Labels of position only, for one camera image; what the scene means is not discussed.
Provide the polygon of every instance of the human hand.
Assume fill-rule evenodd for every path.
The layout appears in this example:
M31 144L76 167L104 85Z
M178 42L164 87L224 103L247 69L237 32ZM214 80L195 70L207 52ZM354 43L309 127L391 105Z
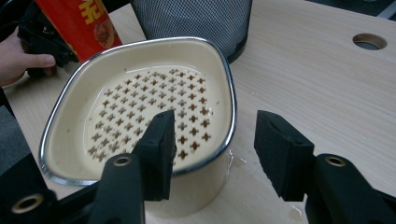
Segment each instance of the human hand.
M0 87L14 83L22 78L27 68L44 68L46 75L52 74L56 62L49 54L28 54L21 40L14 33L0 43Z

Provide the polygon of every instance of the mesh pen holder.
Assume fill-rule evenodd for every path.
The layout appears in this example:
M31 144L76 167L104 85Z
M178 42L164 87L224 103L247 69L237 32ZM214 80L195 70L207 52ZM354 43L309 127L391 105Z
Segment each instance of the mesh pen holder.
M197 36L231 63L248 40L252 0L130 0L146 39Z

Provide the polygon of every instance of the grommet hole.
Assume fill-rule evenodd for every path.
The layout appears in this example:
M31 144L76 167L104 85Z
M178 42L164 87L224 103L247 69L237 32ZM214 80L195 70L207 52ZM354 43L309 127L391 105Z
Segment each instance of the grommet hole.
M347 165L343 160L336 157L326 157L326 162L333 166L343 167Z
M387 46L387 40L379 35L359 34L352 38L353 43L362 49L379 50Z
M132 159L129 157L119 157L118 159L113 161L115 166L124 166L131 163Z
M17 203L12 206L12 212L15 214L23 214L37 208L44 198L41 194L33 194L20 199Z

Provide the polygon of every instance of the wooden table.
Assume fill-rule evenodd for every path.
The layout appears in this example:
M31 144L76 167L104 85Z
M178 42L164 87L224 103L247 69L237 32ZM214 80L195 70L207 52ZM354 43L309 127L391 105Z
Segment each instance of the wooden table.
M144 40L131 7L111 18L123 43ZM381 50L352 38L375 34ZM34 155L50 111L70 74L6 87L7 98ZM230 144L234 161L218 197L188 217L147 223L306 223L303 203L284 203L253 148L257 110L279 114L315 145L352 161L370 184L396 196L396 23L302 0L254 0L247 46L231 64L238 102ZM62 198L78 190L47 181Z

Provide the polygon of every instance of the fingernail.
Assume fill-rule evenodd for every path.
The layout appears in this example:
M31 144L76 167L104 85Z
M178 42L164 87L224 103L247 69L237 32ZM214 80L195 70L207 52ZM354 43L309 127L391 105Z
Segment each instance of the fingernail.
M48 56L45 59L45 63L46 63L46 65L53 66L53 65L55 65L55 59L52 56Z

